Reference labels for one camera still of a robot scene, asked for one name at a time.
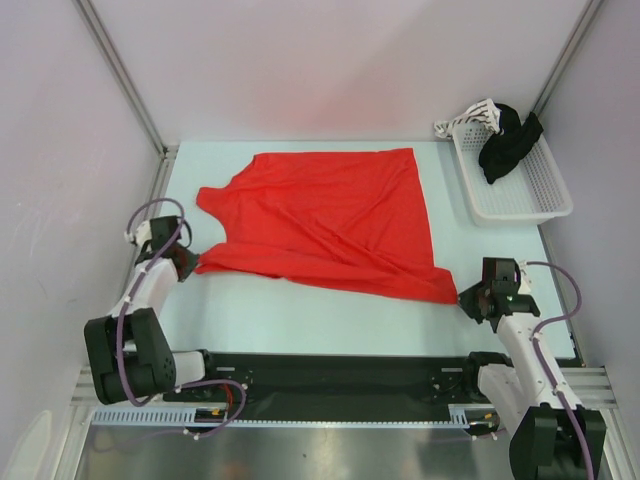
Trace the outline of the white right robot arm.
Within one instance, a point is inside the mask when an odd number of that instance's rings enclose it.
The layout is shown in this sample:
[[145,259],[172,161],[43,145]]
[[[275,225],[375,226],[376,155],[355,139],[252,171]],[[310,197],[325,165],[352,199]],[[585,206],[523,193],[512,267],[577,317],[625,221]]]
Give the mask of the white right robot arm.
[[522,269],[511,258],[486,257],[479,282],[458,305],[478,324],[490,324],[505,353],[472,352],[461,388],[488,399],[510,436],[516,479],[594,479],[600,471],[606,424],[574,393],[543,335],[549,320],[521,290]]

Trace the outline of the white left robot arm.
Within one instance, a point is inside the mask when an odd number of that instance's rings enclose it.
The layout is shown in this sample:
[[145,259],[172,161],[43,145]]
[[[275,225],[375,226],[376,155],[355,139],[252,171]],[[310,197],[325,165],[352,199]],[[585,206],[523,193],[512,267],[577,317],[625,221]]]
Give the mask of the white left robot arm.
[[220,390],[221,376],[205,365],[205,354],[173,352],[159,322],[169,294],[198,261],[179,243],[187,226],[177,216],[163,216],[125,233],[139,248],[131,282],[107,315],[84,327],[96,396],[104,405],[128,401],[140,406],[183,385],[202,400]]

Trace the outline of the red tank top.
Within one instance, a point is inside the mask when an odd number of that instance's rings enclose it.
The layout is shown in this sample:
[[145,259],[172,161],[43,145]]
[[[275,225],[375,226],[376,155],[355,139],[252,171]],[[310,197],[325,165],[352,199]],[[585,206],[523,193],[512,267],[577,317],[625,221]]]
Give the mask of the red tank top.
[[225,241],[197,273],[241,272],[402,300],[453,304],[437,266],[411,148],[269,152],[224,187],[199,189],[197,206]]

